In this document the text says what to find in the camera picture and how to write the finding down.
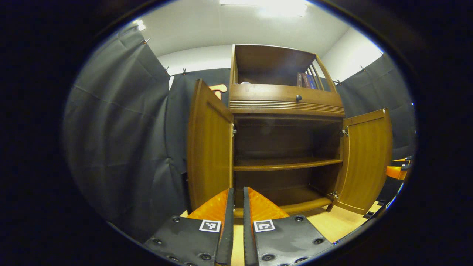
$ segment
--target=cabinet door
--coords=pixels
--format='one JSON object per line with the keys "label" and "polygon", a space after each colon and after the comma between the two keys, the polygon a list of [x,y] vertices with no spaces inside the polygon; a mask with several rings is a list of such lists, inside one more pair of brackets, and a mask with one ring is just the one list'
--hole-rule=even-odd
{"label": "cabinet door", "polygon": [[343,166],[337,184],[338,202],[346,210],[366,214],[386,181],[393,132],[387,108],[343,120]]}
{"label": "cabinet door", "polygon": [[195,83],[187,133],[192,210],[232,187],[233,115],[202,81]]}

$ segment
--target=light wooden floor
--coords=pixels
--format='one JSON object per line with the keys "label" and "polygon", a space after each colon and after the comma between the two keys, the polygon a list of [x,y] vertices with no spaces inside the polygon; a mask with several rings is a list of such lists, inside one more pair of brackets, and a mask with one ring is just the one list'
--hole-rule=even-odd
{"label": "light wooden floor", "polygon": [[[377,201],[371,206],[370,212],[376,212],[381,206]],[[367,221],[363,215],[352,213],[338,206],[334,206],[331,212],[326,212],[326,207],[304,213],[307,219],[321,232],[330,242],[335,242],[348,235],[353,230]],[[243,225],[233,225],[233,253],[231,266],[244,266],[243,257]]]}

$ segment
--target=white ceiling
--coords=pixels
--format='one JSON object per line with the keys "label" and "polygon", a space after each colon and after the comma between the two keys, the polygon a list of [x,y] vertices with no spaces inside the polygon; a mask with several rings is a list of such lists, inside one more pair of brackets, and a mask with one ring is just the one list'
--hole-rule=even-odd
{"label": "white ceiling", "polygon": [[303,17],[264,13],[257,6],[219,4],[219,0],[177,0],[140,19],[143,36],[157,56],[214,45],[265,44],[324,56],[350,28],[318,6],[307,4]]}

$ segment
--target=drawer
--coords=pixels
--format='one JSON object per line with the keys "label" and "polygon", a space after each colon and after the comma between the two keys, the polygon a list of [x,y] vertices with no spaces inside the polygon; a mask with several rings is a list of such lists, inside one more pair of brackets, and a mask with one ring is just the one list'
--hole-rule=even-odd
{"label": "drawer", "polygon": [[292,114],[345,117],[335,92],[267,84],[230,85],[229,108],[235,114]]}

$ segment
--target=ceiling light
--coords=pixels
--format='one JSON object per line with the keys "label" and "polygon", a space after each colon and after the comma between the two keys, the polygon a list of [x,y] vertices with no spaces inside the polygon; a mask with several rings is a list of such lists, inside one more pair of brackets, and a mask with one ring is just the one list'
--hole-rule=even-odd
{"label": "ceiling light", "polygon": [[266,7],[282,14],[304,16],[307,5],[302,0],[220,0],[220,5],[248,5]]}
{"label": "ceiling light", "polygon": [[146,28],[146,26],[143,25],[143,20],[135,20],[133,21],[134,24],[138,24],[138,29],[141,31],[141,30],[144,30]]}

